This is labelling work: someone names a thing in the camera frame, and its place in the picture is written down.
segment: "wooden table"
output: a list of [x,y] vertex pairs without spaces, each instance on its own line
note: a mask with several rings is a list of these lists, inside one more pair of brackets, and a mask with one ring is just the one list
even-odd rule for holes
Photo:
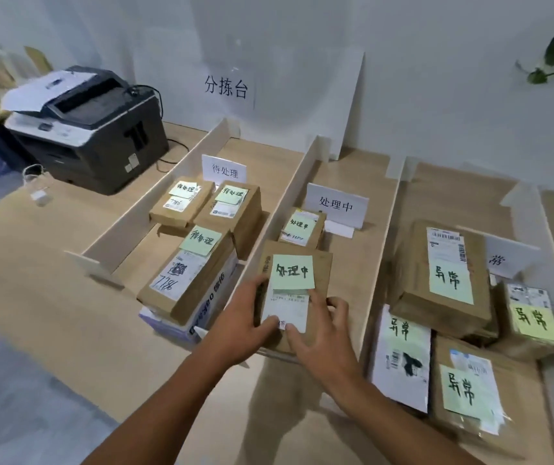
[[[171,124],[166,129],[189,147],[205,134]],[[166,159],[176,161],[183,154],[176,147]],[[262,186],[267,211],[274,209],[302,158],[237,139],[229,140],[219,156],[247,165],[250,182]],[[397,185],[384,178],[387,164],[387,157],[351,150],[339,162],[319,164],[312,179],[366,195],[373,203],[368,224],[349,243],[360,258],[346,257],[342,237],[330,235],[327,241],[335,255],[329,291],[350,300],[353,332],[364,328],[364,307],[374,283],[367,256],[382,251],[388,196]],[[56,181],[50,189],[54,200],[44,208],[36,207],[24,190],[0,201],[0,333],[118,421],[141,405],[188,353],[138,318],[141,304],[132,290],[118,292],[85,278],[62,250],[85,249],[161,176],[152,167],[109,197]],[[406,188],[400,228],[424,216],[511,237],[508,213],[498,206],[510,188],[506,181],[420,165]],[[151,232],[118,272],[140,286],[150,275],[145,274],[150,258],[164,244]],[[352,283],[352,274],[365,290]],[[351,422],[317,410],[321,390],[301,367],[257,355],[248,364],[248,369],[233,367],[211,393],[180,463],[386,463]],[[526,366],[524,377],[533,410],[524,427],[539,457],[522,463],[550,465],[552,440],[538,372]],[[489,463],[518,463],[475,453]]]

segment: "right hand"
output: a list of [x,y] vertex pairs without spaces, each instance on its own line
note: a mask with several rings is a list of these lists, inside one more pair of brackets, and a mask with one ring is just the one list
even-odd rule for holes
[[[296,357],[331,395],[335,389],[363,379],[361,366],[352,349],[348,330],[348,303],[339,297],[324,300],[316,290],[309,291],[317,323],[315,343],[307,346],[292,324],[286,325],[286,335]],[[328,305],[335,307],[331,320]]]

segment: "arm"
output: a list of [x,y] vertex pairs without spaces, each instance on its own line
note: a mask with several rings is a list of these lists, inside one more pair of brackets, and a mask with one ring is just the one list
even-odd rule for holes
[[[324,301],[316,291],[309,293],[318,319],[315,344],[307,346],[298,330],[288,324],[290,345],[301,363],[393,465],[482,465],[366,381],[350,342],[348,304],[337,297]],[[336,308],[333,320],[327,302]]]
[[199,346],[176,373],[92,452],[83,465],[172,465],[199,410],[226,370],[248,359],[279,326],[253,326],[253,302],[265,276],[241,284]]

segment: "black and white printer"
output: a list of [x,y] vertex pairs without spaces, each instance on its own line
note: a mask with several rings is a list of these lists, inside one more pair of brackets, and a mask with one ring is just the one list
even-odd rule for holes
[[109,70],[71,67],[10,90],[5,126],[50,174],[111,195],[168,150],[159,99]]

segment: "white wall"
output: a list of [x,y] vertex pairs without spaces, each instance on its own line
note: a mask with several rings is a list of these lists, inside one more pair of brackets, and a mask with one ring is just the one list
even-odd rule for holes
[[0,0],[0,42],[131,80],[128,46],[147,27],[195,30],[206,54],[359,46],[346,144],[554,189],[554,79],[527,85],[513,68],[531,67],[554,34],[554,0],[56,1]]

